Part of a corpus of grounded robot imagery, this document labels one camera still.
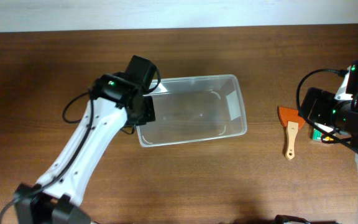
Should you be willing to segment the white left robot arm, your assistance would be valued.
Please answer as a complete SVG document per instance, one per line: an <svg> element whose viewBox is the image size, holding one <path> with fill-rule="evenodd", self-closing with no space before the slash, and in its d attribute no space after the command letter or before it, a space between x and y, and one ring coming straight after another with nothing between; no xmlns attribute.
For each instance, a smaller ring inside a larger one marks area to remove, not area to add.
<svg viewBox="0 0 358 224"><path fill-rule="evenodd" d="M20 184L15 191L10 205L19 223L93 223L80 208L90 177L118 132L155 121L154 77L160 77L158 68L135 55L125 71L94 81L84 93L89 98L85 113L63 151L33 187Z"/></svg>

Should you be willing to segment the clear plastic container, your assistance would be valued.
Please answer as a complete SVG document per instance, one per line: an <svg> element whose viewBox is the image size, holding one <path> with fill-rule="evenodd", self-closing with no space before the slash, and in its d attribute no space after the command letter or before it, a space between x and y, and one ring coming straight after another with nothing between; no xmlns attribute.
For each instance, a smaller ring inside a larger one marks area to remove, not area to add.
<svg viewBox="0 0 358 224"><path fill-rule="evenodd" d="M155 121L137 127L142 147L230 138L248 130L235 75L164 78L149 96Z"/></svg>

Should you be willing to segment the orange scraper with wooden handle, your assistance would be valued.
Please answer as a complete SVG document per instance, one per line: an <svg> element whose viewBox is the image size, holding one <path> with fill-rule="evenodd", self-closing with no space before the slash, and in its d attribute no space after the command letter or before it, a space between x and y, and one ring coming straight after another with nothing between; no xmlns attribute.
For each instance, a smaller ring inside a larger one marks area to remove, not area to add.
<svg viewBox="0 0 358 224"><path fill-rule="evenodd" d="M278 117L282 126L286 130L287 135L287 146L285 150L285 157L291 160L295 156L295 139L298 130L303 127L305 120L299 116L298 110L278 107Z"/></svg>

